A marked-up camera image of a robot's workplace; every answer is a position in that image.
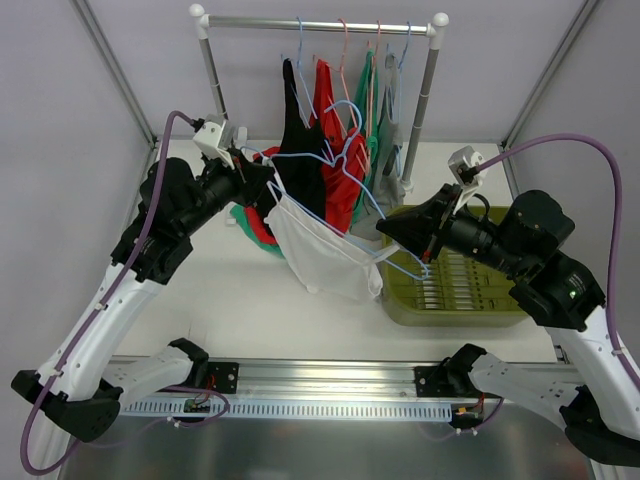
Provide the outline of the black tank top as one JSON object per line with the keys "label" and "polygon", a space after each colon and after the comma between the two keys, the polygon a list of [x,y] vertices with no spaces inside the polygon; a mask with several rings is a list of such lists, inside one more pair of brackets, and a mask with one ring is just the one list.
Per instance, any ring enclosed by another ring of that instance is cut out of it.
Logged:
{"label": "black tank top", "polygon": [[326,186],[322,173],[325,136],[319,124],[307,128],[300,115],[291,60],[282,65],[284,81],[284,133],[273,159],[287,192],[321,219],[326,215]]}

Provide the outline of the red tank top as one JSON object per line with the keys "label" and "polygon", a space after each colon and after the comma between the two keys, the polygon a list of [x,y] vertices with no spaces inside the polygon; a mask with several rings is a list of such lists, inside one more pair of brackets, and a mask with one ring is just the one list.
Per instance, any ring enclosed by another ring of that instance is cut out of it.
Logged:
{"label": "red tank top", "polygon": [[[325,112],[334,103],[333,84],[329,64],[319,59],[316,63],[315,88],[313,104],[319,109],[319,121],[325,137],[329,141],[334,155],[339,155],[347,137],[356,128],[346,128],[336,110]],[[365,141],[358,132],[346,156],[347,170],[361,182],[369,167]],[[342,232],[349,229],[355,216],[356,203],[360,196],[360,188],[346,178],[340,171],[340,166],[322,166],[326,186],[326,215],[325,220]]]}

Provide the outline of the white tank top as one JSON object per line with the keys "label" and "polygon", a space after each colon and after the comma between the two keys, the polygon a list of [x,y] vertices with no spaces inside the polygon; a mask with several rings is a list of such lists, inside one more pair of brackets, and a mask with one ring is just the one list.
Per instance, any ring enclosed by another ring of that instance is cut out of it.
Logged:
{"label": "white tank top", "polygon": [[267,188],[275,206],[265,218],[289,267],[310,293],[333,293],[358,302],[382,291],[378,265],[395,254],[397,246],[377,252],[347,240],[317,220],[274,181]]}

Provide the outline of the light blue wire hanger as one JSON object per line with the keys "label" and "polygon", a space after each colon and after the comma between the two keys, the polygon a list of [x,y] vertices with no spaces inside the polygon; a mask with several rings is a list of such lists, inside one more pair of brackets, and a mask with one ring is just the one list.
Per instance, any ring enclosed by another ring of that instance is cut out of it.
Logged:
{"label": "light blue wire hanger", "polygon": [[[347,105],[350,108],[355,110],[356,113],[356,131],[349,135],[345,141],[345,144],[343,146],[343,149],[341,151],[341,153],[337,156],[333,156],[333,152],[331,150],[330,147],[327,147],[329,154],[331,155],[331,159],[326,159],[325,157],[321,157],[309,152],[303,152],[303,153],[292,153],[292,154],[283,154],[283,153],[274,153],[273,155],[265,155],[263,151],[257,150],[253,147],[249,147],[246,145],[243,145],[240,147],[241,150],[250,150],[252,152],[254,152],[255,154],[260,156],[260,164],[263,166],[271,166],[274,167],[274,164],[272,162],[273,159],[278,158],[278,157],[282,157],[282,158],[297,158],[297,157],[303,157],[303,156],[309,156],[312,157],[315,160],[320,161],[321,163],[328,165],[330,167],[335,167],[336,165],[340,166],[340,171],[341,173],[348,178],[349,180],[351,180],[353,183],[355,183],[359,188],[360,191],[364,192],[368,198],[372,201],[372,203],[374,204],[374,207],[377,209],[378,213],[381,215],[381,217],[383,219],[386,218],[385,214],[382,212],[381,208],[379,207],[378,203],[375,201],[373,194],[369,191],[369,189],[360,181],[358,180],[355,176],[353,176],[351,173],[348,172],[347,170],[347,160],[346,160],[346,156],[348,153],[348,149],[350,147],[350,145],[353,143],[354,139],[356,138],[356,135],[359,132],[359,128],[362,126],[362,116],[360,111],[357,109],[356,105],[350,101],[350,100],[338,100],[336,102],[334,102],[333,104],[331,104],[329,107],[327,107],[325,109],[326,113],[329,113],[330,111],[335,110],[336,108],[338,108],[341,105]],[[391,267],[393,267],[394,269],[396,269],[397,271],[407,275],[408,277],[422,282],[422,281],[426,281],[427,278],[430,276],[430,271],[429,271],[429,267],[415,254],[410,253],[405,247],[401,247],[397,242],[392,243],[388,248],[382,249],[382,250],[378,250],[378,251],[374,251],[371,248],[369,248],[367,245],[365,245],[364,243],[362,243],[361,241],[359,241],[356,237],[348,234],[348,233],[344,233],[341,232],[339,229],[335,228],[333,225],[329,224],[328,222],[326,222],[324,219],[318,217],[317,215],[315,215],[314,213],[312,213],[309,209],[307,209],[306,207],[304,207],[301,204],[298,204],[299,207],[302,208],[302,210],[309,214],[314,220],[316,220],[317,222],[319,222],[321,225],[324,225],[325,227],[329,228],[335,236],[345,240],[347,243],[349,243],[350,245],[353,245],[355,248],[366,252],[367,254],[370,254],[374,260],[376,261],[380,261],[383,263],[386,263],[388,265],[390,265]],[[403,268],[401,265],[394,263],[390,260],[391,256],[394,255],[395,253],[399,252],[399,251],[404,251],[406,252],[411,258],[413,258],[417,264],[419,265],[419,271],[417,273],[414,273],[413,271],[407,270],[405,268]]]}

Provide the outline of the green tank top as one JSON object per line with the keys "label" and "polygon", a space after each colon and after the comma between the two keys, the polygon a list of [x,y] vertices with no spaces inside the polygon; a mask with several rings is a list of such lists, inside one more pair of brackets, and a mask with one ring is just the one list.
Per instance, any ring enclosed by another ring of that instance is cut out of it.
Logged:
{"label": "green tank top", "polygon": [[362,189],[348,179],[342,170],[346,169],[362,183],[372,179],[378,147],[378,90],[375,55],[370,50],[367,52],[353,99],[363,125],[357,129],[356,120],[352,119],[349,126],[345,127],[336,111],[326,110],[334,103],[331,67],[322,59],[316,62],[314,113],[310,117],[310,123],[320,124],[334,155],[341,153],[350,135],[356,136],[349,145],[345,162],[338,162],[333,167],[324,164],[321,168],[326,186],[325,219],[341,232],[346,232],[355,224],[361,214],[365,197]]}

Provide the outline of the salmon wire hanger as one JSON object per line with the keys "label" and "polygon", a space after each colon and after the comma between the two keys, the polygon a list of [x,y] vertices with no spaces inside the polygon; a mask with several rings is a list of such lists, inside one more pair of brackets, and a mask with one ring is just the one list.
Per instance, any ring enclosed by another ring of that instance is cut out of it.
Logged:
{"label": "salmon wire hanger", "polygon": [[381,22],[377,21],[378,28],[376,34],[376,42],[375,46],[371,48],[372,56],[371,56],[371,67],[370,67],[370,78],[369,78],[369,87],[368,87],[368,109],[367,109],[367,149],[368,152],[371,153],[374,148],[377,146],[377,140],[375,139],[374,127],[377,124],[376,120],[376,103],[377,103],[377,60],[378,60],[378,51],[381,40]]}

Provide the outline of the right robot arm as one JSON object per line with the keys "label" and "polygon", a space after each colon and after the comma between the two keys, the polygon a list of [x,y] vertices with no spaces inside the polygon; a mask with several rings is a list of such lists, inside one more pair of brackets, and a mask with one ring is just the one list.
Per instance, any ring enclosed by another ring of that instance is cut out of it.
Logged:
{"label": "right robot arm", "polygon": [[444,185],[421,205],[378,221],[376,228],[420,260],[442,249],[504,274],[518,306],[568,354],[583,382],[572,386],[510,366],[466,344],[444,359],[428,382],[466,397],[474,391],[517,403],[558,426],[589,459],[639,465],[639,368],[624,358],[610,330],[612,297],[590,270],[561,251],[574,222],[547,193],[519,195],[500,223],[459,204],[462,190]]}

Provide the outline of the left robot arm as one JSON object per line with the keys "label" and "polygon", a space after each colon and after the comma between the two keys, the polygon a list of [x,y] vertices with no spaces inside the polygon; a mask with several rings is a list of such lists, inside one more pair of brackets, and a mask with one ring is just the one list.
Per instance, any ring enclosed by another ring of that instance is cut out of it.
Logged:
{"label": "left robot arm", "polygon": [[227,204],[250,206],[275,171],[247,160],[206,158],[194,175],[177,157],[154,163],[140,186],[138,214],[111,254],[103,283],[58,351],[37,370],[21,370],[11,387],[57,427],[83,443],[101,437],[120,411],[159,390],[202,388],[208,354],[180,338],[153,357],[112,367],[115,349],[191,254],[192,235]]}

